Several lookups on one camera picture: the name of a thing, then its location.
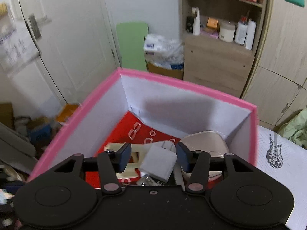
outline pink box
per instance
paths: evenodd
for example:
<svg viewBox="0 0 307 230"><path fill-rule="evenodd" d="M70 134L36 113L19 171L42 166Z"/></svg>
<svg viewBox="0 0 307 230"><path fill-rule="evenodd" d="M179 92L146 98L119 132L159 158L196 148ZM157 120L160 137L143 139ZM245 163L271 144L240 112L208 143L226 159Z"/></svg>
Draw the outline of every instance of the pink box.
<svg viewBox="0 0 307 230"><path fill-rule="evenodd" d="M178 138L216 131L231 152L255 164L255 105L186 81L119 68L75 111L46 149L30 180L75 153L93 156L127 111Z"/></svg>

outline green blanket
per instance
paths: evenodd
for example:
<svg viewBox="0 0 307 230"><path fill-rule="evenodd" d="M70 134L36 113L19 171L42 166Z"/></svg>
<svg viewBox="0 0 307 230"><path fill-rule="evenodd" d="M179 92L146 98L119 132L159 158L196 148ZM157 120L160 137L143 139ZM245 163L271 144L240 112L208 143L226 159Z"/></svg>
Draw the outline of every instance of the green blanket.
<svg viewBox="0 0 307 230"><path fill-rule="evenodd" d="M307 149L307 108L281 126L278 134Z"/></svg>

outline wooden cabinet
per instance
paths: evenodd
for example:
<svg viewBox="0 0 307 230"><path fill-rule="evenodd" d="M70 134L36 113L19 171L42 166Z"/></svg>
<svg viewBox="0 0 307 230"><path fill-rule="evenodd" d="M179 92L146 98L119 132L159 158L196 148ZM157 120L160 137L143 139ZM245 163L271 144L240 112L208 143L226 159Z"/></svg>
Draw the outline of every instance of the wooden cabinet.
<svg viewBox="0 0 307 230"><path fill-rule="evenodd" d="M296 83L258 67L244 99L258 107L259 120L275 125L298 92Z"/></svg>
<svg viewBox="0 0 307 230"><path fill-rule="evenodd" d="M259 66L303 85L307 77L306 22L307 6L274 0Z"/></svg>
<svg viewBox="0 0 307 230"><path fill-rule="evenodd" d="M307 105L307 7L269 0L266 18L243 99L258 106L263 123L280 126Z"/></svg>
<svg viewBox="0 0 307 230"><path fill-rule="evenodd" d="M182 38L185 41L184 80L240 97L260 41L266 5L267 0L258 0L257 3L248 0L179 0ZM187 36L186 19L191 16L193 7L200 9L203 25L207 25L209 17L219 22L237 23L242 15L249 14L256 22L252 50L202 33L200 36Z"/></svg>
<svg viewBox="0 0 307 230"><path fill-rule="evenodd" d="M184 80L240 97L253 61L251 51L238 44L189 35Z"/></svg>

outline door handle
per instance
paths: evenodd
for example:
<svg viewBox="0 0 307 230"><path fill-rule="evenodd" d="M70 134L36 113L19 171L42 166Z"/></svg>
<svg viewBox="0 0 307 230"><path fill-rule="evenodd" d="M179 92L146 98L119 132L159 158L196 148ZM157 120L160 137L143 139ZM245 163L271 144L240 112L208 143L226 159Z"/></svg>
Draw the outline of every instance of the door handle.
<svg viewBox="0 0 307 230"><path fill-rule="evenodd" d="M38 24L37 24L37 21L35 19L34 14L29 15L29 23L31 25L35 39L37 40L37 39L41 38L41 34L40 34Z"/></svg>
<svg viewBox="0 0 307 230"><path fill-rule="evenodd" d="M289 106L290 106L289 103L287 103L285 108L283 108L280 113L283 114L289 108Z"/></svg>

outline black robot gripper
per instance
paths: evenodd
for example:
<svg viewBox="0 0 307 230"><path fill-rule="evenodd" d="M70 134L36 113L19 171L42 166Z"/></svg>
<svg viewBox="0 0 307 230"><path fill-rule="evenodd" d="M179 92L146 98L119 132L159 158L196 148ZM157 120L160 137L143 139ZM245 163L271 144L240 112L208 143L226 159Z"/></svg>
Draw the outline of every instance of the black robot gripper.
<svg viewBox="0 0 307 230"><path fill-rule="evenodd" d="M20 188L14 210L22 230L34 229L287 229L291 192L240 157L211 157L176 145L179 163L191 177L185 186L126 186L118 182L131 145L96 158L75 154ZM101 190L84 181L98 171ZM207 189L209 171L223 180Z"/></svg>

